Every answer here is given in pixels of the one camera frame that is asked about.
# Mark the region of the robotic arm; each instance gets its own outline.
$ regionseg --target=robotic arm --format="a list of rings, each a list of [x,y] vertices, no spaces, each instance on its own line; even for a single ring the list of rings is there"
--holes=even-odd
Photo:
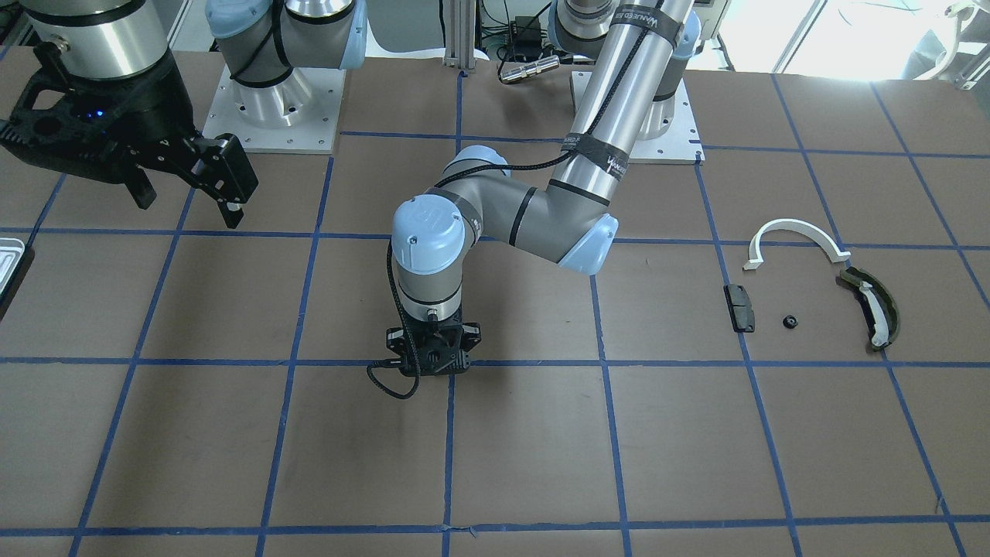
[[[592,21],[610,22],[608,33],[563,154],[537,166],[555,165],[547,188],[510,177],[512,169],[532,167],[506,165],[493,150],[472,146],[447,165],[438,184],[395,213],[389,275],[394,260],[402,327],[386,333],[386,346],[399,358],[371,368],[398,368],[416,377],[412,391],[420,375],[461,373],[470,365],[467,352],[480,342],[480,328],[461,320],[461,265],[482,234],[587,275],[605,261],[619,226],[606,209],[657,87],[671,70],[668,61],[692,2],[568,6],[591,4],[614,12],[610,19],[595,12]],[[386,392],[412,394],[388,390],[371,368],[368,374]]]
[[[178,175],[217,201],[236,228],[257,178],[236,136],[208,140],[154,7],[146,0],[23,0],[42,64],[0,145],[29,165],[124,184],[141,209],[155,192],[143,168]],[[44,91],[61,93],[36,108]]]

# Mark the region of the metal base plate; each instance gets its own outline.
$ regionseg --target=metal base plate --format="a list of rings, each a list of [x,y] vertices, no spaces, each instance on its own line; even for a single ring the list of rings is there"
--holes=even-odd
[[[591,80],[590,71],[573,71],[570,73],[570,90],[576,107],[584,96],[584,90]],[[700,158],[705,159],[705,150],[701,147],[701,137],[698,135],[698,125],[694,121],[694,111],[687,98],[687,88],[682,79],[674,94],[677,99],[677,110],[670,121],[670,128],[662,136],[652,140],[637,140],[630,153],[630,163],[646,163],[653,165],[694,165]]]
[[[309,117],[287,128],[261,128],[241,117],[235,102],[231,71],[224,67],[210,113],[203,126],[203,135],[215,138],[230,133],[238,136],[248,153],[295,153],[331,155],[344,99],[342,69],[318,67],[297,68],[313,87],[316,100],[307,106]]]

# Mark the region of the gray robot arm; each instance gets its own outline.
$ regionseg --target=gray robot arm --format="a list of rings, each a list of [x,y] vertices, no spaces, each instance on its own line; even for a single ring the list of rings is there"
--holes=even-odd
[[[480,331],[461,322],[461,265],[482,234],[568,269],[599,271],[619,224],[606,210],[692,4],[655,3],[616,9],[546,189],[512,179],[494,151],[472,146],[438,186],[399,207],[391,248],[403,327],[389,330],[386,343],[400,359],[379,367],[410,377],[466,370]]]

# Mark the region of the blue tape line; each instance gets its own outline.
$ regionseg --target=blue tape line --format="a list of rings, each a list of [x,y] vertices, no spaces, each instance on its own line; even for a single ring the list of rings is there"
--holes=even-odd
[[[28,237],[28,242],[25,246],[26,249],[35,245],[35,239],[38,238],[38,233],[42,228],[42,224],[45,223],[46,217],[49,216],[51,206],[55,203],[55,198],[58,196],[58,193],[61,191],[61,187],[64,183],[65,174],[62,174],[58,177],[58,180],[55,182],[55,186],[51,189],[51,195],[49,195],[48,201],[45,202],[45,206],[42,208],[41,214],[38,215],[38,220],[35,221],[34,228],[31,229],[31,236]]]
[[[465,136],[465,135],[461,135],[460,138],[467,141],[490,141],[497,143],[556,143],[556,144],[563,143],[563,140],[561,138],[503,138],[497,136]]]
[[[957,153],[911,153],[911,157],[921,157],[923,159],[990,159],[990,155],[964,155]]]
[[[681,246],[711,246],[711,240],[688,240],[680,238],[616,238],[615,244],[674,244]]]
[[[296,318],[296,333],[292,338],[292,351],[289,353],[289,369],[285,374],[285,394],[282,398],[282,409],[278,418],[278,433],[275,435],[275,450],[271,457],[271,469],[268,472],[268,487],[264,494],[264,507],[261,510],[261,532],[257,535],[254,549],[255,557],[264,555],[264,543],[267,536],[268,524],[271,520],[271,506],[275,500],[275,484],[278,481],[278,468],[282,460],[282,447],[285,444],[285,428],[289,421],[289,408],[292,402],[292,387],[295,383],[296,366],[299,358],[299,345],[303,338],[303,327],[306,324],[306,309],[309,304],[310,286],[313,283],[313,269],[316,266],[316,256],[320,248],[320,228],[323,226],[323,214],[327,209],[327,197],[330,196],[330,180],[334,173],[334,158],[327,160],[327,170],[324,173],[323,192],[320,194],[320,207],[316,213],[316,224],[310,235],[309,259],[306,263],[306,274],[303,278],[303,291],[299,296],[299,313]]]
[[[990,514],[954,514],[956,523],[990,523]],[[798,526],[842,526],[858,524],[939,524],[946,523],[944,514],[904,514],[876,516],[816,516],[795,518]],[[685,529],[731,529],[786,526],[784,518],[736,518],[728,520],[658,520],[631,521],[630,530],[685,530]],[[545,531],[587,531],[619,530],[617,521],[554,523],[537,522],[518,524],[513,522],[482,523],[470,526],[477,532],[545,532]],[[67,537],[76,528],[0,528],[0,537]],[[389,525],[289,525],[270,526],[269,535],[312,535],[312,534],[438,534],[449,531],[442,524],[389,524]],[[257,535],[258,526],[144,526],[144,527],[100,527],[85,528],[83,537],[92,536],[238,536]]]
[[[922,171],[918,168],[918,162],[915,161],[911,150],[908,149],[908,144],[905,143],[904,137],[901,135],[901,131],[897,129],[897,124],[894,123],[894,118],[890,115],[890,111],[887,110],[887,105],[884,104],[883,98],[880,97],[880,91],[877,90],[874,83],[870,83],[870,89],[873,90],[873,96],[876,97],[877,103],[880,104],[880,110],[883,111],[883,115],[887,118],[887,122],[890,123],[890,127],[894,130],[894,135],[897,136],[898,143],[901,144],[901,148],[904,149],[904,153],[908,156],[908,161],[911,162],[911,168],[915,170],[915,175],[918,177],[918,181],[921,183],[922,188],[925,190],[925,195],[928,196],[929,202],[932,204],[932,208],[935,210],[936,215],[939,217],[942,227],[945,229],[945,233],[948,235],[948,239],[951,241],[952,245],[956,248],[959,254],[959,258],[962,260],[962,265],[966,268],[966,272],[969,274],[969,279],[973,281],[973,285],[976,286],[976,291],[980,294],[980,298],[983,299],[983,305],[987,309],[990,309],[990,298],[987,297],[986,290],[983,289],[983,285],[980,284],[979,278],[976,277],[976,273],[973,272],[973,267],[969,264],[969,260],[966,259],[966,254],[959,249],[959,243],[955,239],[955,235],[952,234],[952,229],[948,226],[948,221],[942,214],[939,208],[939,203],[935,200],[935,196],[932,194],[932,190],[928,186],[928,182],[922,175]]]
[[[446,442],[444,447],[444,524],[450,524],[450,502],[453,494],[453,417],[456,376],[451,375],[446,384]],[[450,531],[444,531],[441,555],[450,555]]]
[[[33,356],[3,356],[0,364],[68,364],[72,366],[119,366],[131,363],[130,358],[61,358]]]
[[[954,514],[956,522],[990,522],[990,514]]]
[[[321,232],[320,238],[331,240],[391,240],[390,234],[344,234],[340,232]]]
[[[780,100],[780,105],[784,109],[784,117],[787,118],[787,124],[790,125],[791,133],[794,134],[794,141],[797,142],[798,149],[801,150],[801,158],[804,159],[805,166],[808,167],[808,175],[811,176],[811,181],[815,185],[815,191],[818,192],[818,198],[822,201],[822,208],[825,209],[825,217],[829,219],[829,226],[832,228],[832,237],[836,240],[836,244],[841,249],[844,249],[842,237],[839,235],[839,228],[836,226],[836,219],[832,217],[829,202],[826,201],[825,193],[822,191],[822,185],[819,184],[818,177],[815,175],[815,169],[811,166],[811,159],[808,158],[808,152],[805,150],[801,136],[798,134],[797,125],[794,123],[794,118],[791,117],[791,111],[787,107],[787,101],[784,100],[784,93],[780,90],[780,83],[777,82],[777,77],[773,74],[770,75],[770,81],[773,82],[773,88],[777,91],[777,98]]]
[[[701,156],[698,156],[697,161],[695,161],[694,175],[698,180],[698,187],[701,190],[701,198],[705,204],[705,213],[708,216],[708,225],[711,228],[712,240],[715,242],[715,254],[719,259],[719,268],[722,271],[722,280],[725,284],[730,284],[732,283],[732,280],[729,277],[729,268],[726,266],[725,254],[722,251],[722,243],[719,239],[719,230],[715,225],[715,214],[712,212],[712,203],[708,197],[708,189],[705,187],[705,178],[701,175]],[[756,410],[759,413],[759,421],[763,427],[763,435],[766,437],[766,447],[770,453],[770,462],[773,465],[773,474],[777,479],[777,488],[780,491],[781,504],[784,507],[784,517],[786,519],[787,529],[791,534],[791,544],[794,546],[795,556],[802,557],[801,542],[798,539],[798,529],[796,523],[794,522],[794,512],[791,509],[791,500],[787,493],[787,484],[784,481],[784,471],[780,466],[780,457],[777,454],[776,443],[773,441],[773,432],[770,429],[770,420],[766,415],[766,407],[763,405],[763,395],[759,390],[759,381],[756,379],[756,372],[753,370],[753,363],[752,359],[749,357],[749,348],[746,345],[745,338],[742,333],[737,333],[737,336],[739,337],[740,350],[742,351],[742,360],[745,363],[746,374],[749,377],[749,387],[752,389],[753,399],[756,401]]]
[[[68,364],[73,366],[88,365],[127,365],[130,358],[67,358],[60,356],[0,356],[0,364]],[[296,360],[296,366],[317,368],[360,367],[370,364],[372,360]],[[936,362],[923,360],[887,361],[881,360],[751,360],[757,368],[946,368],[946,369],[990,369],[990,362]],[[139,366],[231,366],[231,367],[274,367],[287,366],[288,360],[237,360],[237,359],[193,359],[193,358],[138,358]],[[741,367],[743,360],[606,360],[610,368],[648,367],[648,368],[723,368]],[[476,360],[471,363],[476,367],[487,368],[538,368],[538,367],[597,367],[600,360]]]
[[[633,540],[629,534],[629,515],[626,510],[626,485],[623,482],[622,455],[619,453],[619,429],[616,426],[615,400],[612,397],[612,378],[605,357],[605,333],[602,329],[602,310],[598,302],[598,281],[592,275],[591,309],[595,316],[595,336],[598,341],[598,359],[602,367],[602,385],[605,389],[605,412],[609,419],[609,440],[612,444],[612,465],[615,469],[616,499],[619,506],[619,526],[622,530],[623,551],[626,557],[633,557]]]
[[[403,134],[399,132],[341,132],[341,135],[362,138],[457,139],[453,134]]]
[[[141,350],[145,346],[145,340],[148,338],[151,320],[154,318],[154,311],[158,307],[158,300],[161,298],[161,291],[165,286],[165,277],[168,276],[168,269],[172,265],[172,260],[175,257],[175,249],[179,244],[180,236],[178,232],[182,230],[185,219],[189,215],[189,207],[192,206],[192,199],[195,193],[195,189],[189,190],[188,195],[186,195],[185,204],[182,206],[182,213],[179,215],[178,223],[175,225],[175,234],[172,236],[172,242],[168,246],[168,253],[165,255],[165,261],[161,266],[161,273],[158,274],[158,282],[154,286],[154,293],[151,295],[148,311],[145,313],[145,322],[141,326],[141,334],[138,335],[138,343],[134,347],[131,364],[128,366],[127,374],[124,376],[124,384],[121,386],[121,393],[117,398],[117,406],[114,409],[113,418],[110,420],[110,429],[107,431],[103,450],[100,452],[100,460],[96,464],[96,472],[93,473],[93,481],[89,486],[86,503],[82,508],[82,514],[79,516],[76,534],[72,537],[72,545],[69,548],[68,557],[76,557],[79,553],[79,543],[82,541],[81,530],[89,522],[89,514],[93,510],[93,503],[96,501],[96,494],[100,489],[100,482],[103,480],[103,472],[107,467],[107,460],[110,458],[110,449],[113,447],[114,438],[117,435],[117,427],[120,425],[121,416],[124,413],[124,403],[127,401],[127,395],[131,390],[131,383],[134,380],[135,370],[138,368],[138,358],[141,357]]]
[[[6,233],[30,233],[33,229],[27,227],[0,227],[0,232]],[[116,228],[41,228],[39,234],[106,234],[106,235],[136,235],[136,236],[171,236],[175,234],[171,230],[158,229],[116,229]],[[180,236],[234,236],[243,238],[311,238],[308,232],[274,232],[274,231],[248,231],[248,230],[183,230]],[[388,234],[375,233],[347,233],[347,232],[321,232],[321,239],[333,240],[389,240]],[[481,242],[499,242],[497,238],[482,236]],[[686,246],[712,246],[714,241],[694,238],[616,238],[617,244],[670,244]],[[748,246],[749,240],[721,240],[723,246]],[[762,240],[761,246],[788,246],[798,248],[817,248],[814,242],[785,242]],[[870,244],[870,243],[846,243],[847,248],[859,248],[864,250],[941,250],[955,251],[963,250],[970,252],[987,252],[990,246],[981,245],[939,245],[939,244]]]
[[[887,361],[886,351],[881,352],[884,361]],[[959,538],[959,532],[955,527],[955,522],[952,520],[952,513],[948,509],[948,501],[945,500],[944,493],[939,485],[939,479],[935,476],[935,469],[932,468],[932,461],[929,460],[928,451],[925,450],[925,445],[922,444],[921,435],[918,434],[918,428],[915,426],[915,419],[911,416],[911,410],[908,408],[908,401],[904,398],[904,392],[901,390],[901,384],[897,381],[897,374],[894,373],[894,368],[887,366],[887,376],[890,377],[890,383],[894,387],[894,393],[897,394],[897,402],[901,405],[901,411],[904,412],[904,419],[908,422],[908,429],[911,430],[911,437],[915,441],[915,446],[918,448],[918,455],[922,458],[922,463],[925,465],[925,472],[928,474],[929,482],[932,483],[932,489],[935,491],[935,495],[938,498],[939,507],[941,507],[941,512],[945,516],[945,520],[948,524],[948,531],[952,534],[952,541],[955,542],[955,548],[959,552],[959,557],[966,557],[966,550],[962,547],[962,540]]]
[[[553,522],[537,522],[533,524],[516,524],[513,522],[485,523],[472,526],[478,532],[560,532],[569,530],[621,530],[620,522],[584,522],[581,524],[557,524]]]
[[[269,535],[306,535],[306,534],[438,534],[443,532],[439,524],[391,524],[376,526],[362,524],[357,526],[269,526]]]
[[[2,537],[67,537],[74,535],[76,528],[0,528]]]

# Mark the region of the table surface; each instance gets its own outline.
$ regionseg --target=table surface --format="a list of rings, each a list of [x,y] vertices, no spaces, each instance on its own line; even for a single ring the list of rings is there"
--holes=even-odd
[[[6,115],[37,63],[0,56]],[[176,57],[202,123],[222,58]],[[408,401],[363,369],[392,212],[466,145],[553,158],[567,72],[369,59],[332,158],[250,156],[236,231],[174,176],[141,211],[0,151],[36,253],[0,322],[0,554],[990,554],[990,123],[945,83],[685,79],[707,160],[630,169],[597,277],[475,247],[478,361]],[[743,272],[781,217],[891,290],[885,353],[806,238]]]

